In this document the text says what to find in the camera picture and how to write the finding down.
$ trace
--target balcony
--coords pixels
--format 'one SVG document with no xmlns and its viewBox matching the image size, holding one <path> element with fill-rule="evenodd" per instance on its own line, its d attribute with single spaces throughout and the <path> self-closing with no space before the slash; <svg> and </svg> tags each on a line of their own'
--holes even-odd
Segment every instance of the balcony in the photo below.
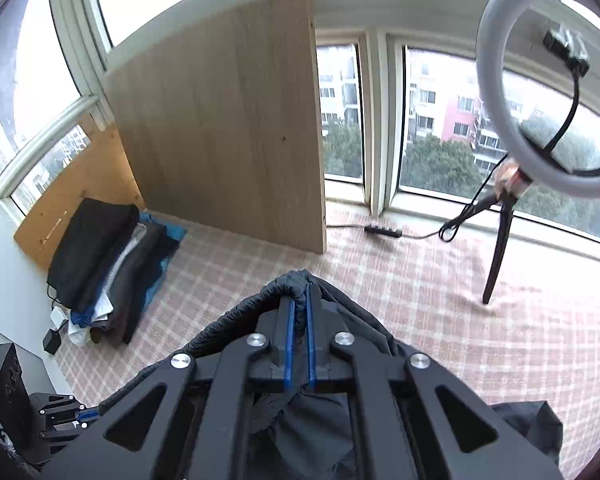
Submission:
<svg viewBox="0 0 600 480">
<path fill-rule="evenodd" d="M 507 151 L 503 150 L 502 148 L 491 148 L 490 146 L 485 146 L 483 144 L 476 144 L 475 153 L 477 153 L 478 155 L 486 155 L 500 159 L 504 156 L 505 153 L 507 153 Z"/>
</svg>

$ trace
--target plywood panel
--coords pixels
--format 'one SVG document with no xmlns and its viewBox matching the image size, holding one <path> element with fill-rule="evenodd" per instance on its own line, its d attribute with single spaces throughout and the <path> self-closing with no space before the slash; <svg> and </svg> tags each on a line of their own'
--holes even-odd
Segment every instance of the plywood panel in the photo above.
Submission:
<svg viewBox="0 0 600 480">
<path fill-rule="evenodd" d="M 192 24 L 105 82 L 149 209 L 324 252 L 311 0 Z"/>
<path fill-rule="evenodd" d="M 14 235 L 24 253 L 45 270 L 83 198 L 134 203 L 144 209 L 116 128 L 92 130 L 90 139 L 90 145 L 51 183 Z"/>
</svg>

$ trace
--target metal screw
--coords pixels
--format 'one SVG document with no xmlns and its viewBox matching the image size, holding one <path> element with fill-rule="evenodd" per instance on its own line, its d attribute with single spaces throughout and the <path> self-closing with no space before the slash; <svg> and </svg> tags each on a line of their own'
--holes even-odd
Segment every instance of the metal screw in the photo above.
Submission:
<svg viewBox="0 0 600 480">
<path fill-rule="evenodd" d="M 191 364 L 191 357 L 189 354 L 176 354 L 171 358 L 171 366 L 174 368 L 182 369 L 186 368 Z"/>
<path fill-rule="evenodd" d="M 351 346 L 356 340 L 351 332 L 338 332 L 334 339 L 341 346 Z"/>
<path fill-rule="evenodd" d="M 429 359 L 428 355 L 414 354 L 409 358 L 409 362 L 414 368 L 424 370 L 425 368 L 429 368 L 429 365 L 431 364 L 431 359 Z"/>
<path fill-rule="evenodd" d="M 267 337 L 264 334 L 249 334 L 247 336 L 247 345 L 249 346 L 263 346 L 267 342 Z"/>
</svg>

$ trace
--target trees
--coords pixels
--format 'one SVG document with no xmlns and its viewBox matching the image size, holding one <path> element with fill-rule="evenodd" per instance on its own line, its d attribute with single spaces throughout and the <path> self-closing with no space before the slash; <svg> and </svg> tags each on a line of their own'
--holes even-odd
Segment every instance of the trees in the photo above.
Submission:
<svg viewBox="0 0 600 480">
<path fill-rule="evenodd" d="M 429 134 L 408 144 L 402 158 L 402 186 L 472 198 L 482 180 L 465 142 L 442 142 Z"/>
<path fill-rule="evenodd" d="M 548 117 L 535 114 L 523 121 L 522 127 L 544 146 L 558 131 L 559 125 Z M 553 154 L 568 170 L 600 167 L 600 152 L 592 140 L 571 129 L 558 142 Z M 533 184 L 516 209 L 600 237 L 600 198 L 576 198 L 542 184 Z"/>
<path fill-rule="evenodd" d="M 330 120 L 322 136 L 324 172 L 362 178 L 362 133 L 360 126 L 342 119 Z"/>
</svg>

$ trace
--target checkered carpet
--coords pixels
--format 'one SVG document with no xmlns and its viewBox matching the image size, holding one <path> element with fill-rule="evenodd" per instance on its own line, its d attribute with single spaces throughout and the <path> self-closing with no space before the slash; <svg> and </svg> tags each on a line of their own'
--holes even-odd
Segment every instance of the checkered carpet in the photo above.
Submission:
<svg viewBox="0 0 600 480">
<path fill-rule="evenodd" d="M 367 221 L 328 207 L 328 223 Z M 564 424 L 567 480 L 600 447 L 600 264 L 512 240 L 491 303 L 483 305 L 494 242 L 470 230 L 450 244 L 329 230 L 328 250 L 318 255 L 181 224 L 189 232 L 129 346 L 79 348 L 64 338 L 58 364 L 85 404 L 97 404 L 273 278 L 306 268 L 485 402 L 548 400 Z"/>
</svg>

